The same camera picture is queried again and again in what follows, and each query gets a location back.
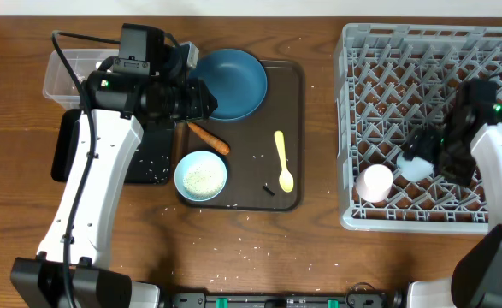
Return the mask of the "light blue cup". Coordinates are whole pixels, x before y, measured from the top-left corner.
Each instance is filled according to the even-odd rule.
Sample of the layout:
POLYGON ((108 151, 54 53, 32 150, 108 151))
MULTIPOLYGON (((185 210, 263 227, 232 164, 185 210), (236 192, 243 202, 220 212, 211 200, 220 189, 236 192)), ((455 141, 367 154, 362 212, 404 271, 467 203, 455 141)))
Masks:
POLYGON ((422 181, 434 172, 434 165, 420 157, 413 157, 411 160, 405 159, 401 153, 397 157, 397 166, 401 175, 408 181, 422 181))

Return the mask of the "dark blue plate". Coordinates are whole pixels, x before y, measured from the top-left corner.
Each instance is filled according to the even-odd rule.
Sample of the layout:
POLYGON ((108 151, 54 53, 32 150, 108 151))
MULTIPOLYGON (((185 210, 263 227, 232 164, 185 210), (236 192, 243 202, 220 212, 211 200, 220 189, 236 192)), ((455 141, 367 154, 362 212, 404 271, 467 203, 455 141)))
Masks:
POLYGON ((264 66, 250 53, 236 49, 216 50, 198 61, 191 78, 202 80, 217 101, 210 118, 240 121, 264 100, 268 77, 264 66))

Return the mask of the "pink cup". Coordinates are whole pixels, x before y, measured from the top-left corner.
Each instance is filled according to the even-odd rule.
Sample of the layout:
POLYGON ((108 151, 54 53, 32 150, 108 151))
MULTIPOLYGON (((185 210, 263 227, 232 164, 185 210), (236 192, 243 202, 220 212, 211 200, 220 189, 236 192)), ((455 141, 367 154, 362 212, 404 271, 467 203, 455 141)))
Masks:
POLYGON ((392 184, 392 171, 382 164, 374 164, 359 174, 355 187, 360 198, 377 203, 388 196, 392 184))

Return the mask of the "light blue bowl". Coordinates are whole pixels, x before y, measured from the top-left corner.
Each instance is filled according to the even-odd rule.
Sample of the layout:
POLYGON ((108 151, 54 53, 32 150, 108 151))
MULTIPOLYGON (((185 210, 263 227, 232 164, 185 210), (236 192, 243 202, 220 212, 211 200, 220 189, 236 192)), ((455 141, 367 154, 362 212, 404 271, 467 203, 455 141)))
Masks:
POLYGON ((213 199, 226 183, 227 166, 210 151, 194 151, 185 155, 174 170, 177 192, 192 202, 213 199))

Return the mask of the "white rice pile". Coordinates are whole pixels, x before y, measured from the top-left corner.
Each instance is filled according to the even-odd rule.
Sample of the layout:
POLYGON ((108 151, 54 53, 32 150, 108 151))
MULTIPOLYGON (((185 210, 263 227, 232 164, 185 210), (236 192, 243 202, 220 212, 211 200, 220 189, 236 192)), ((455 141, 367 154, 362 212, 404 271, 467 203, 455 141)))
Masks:
POLYGON ((213 198, 225 185, 223 167, 216 163, 197 163, 183 176, 183 187, 195 199, 213 198))

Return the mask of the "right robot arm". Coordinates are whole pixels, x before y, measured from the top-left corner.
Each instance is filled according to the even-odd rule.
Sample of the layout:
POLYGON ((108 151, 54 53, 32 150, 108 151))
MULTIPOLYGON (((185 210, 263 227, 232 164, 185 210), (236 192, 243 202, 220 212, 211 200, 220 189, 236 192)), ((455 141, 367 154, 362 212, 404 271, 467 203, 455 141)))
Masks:
POLYGON ((502 104, 492 78, 460 84, 442 130, 417 130, 397 158, 408 181, 434 171, 468 186, 481 177, 488 232, 457 264, 451 277, 409 285, 407 307, 502 307, 502 104))

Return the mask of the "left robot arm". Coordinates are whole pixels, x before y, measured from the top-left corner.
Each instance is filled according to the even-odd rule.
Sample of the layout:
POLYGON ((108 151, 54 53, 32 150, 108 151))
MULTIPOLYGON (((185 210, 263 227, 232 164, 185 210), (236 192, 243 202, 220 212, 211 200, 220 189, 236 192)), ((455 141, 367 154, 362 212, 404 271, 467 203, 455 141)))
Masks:
POLYGON ((155 27, 124 24, 116 56, 74 82, 78 144, 55 219, 10 280, 30 307, 160 307, 154 284, 109 267, 121 190, 145 127, 205 120, 217 102, 188 73, 198 48, 155 27))

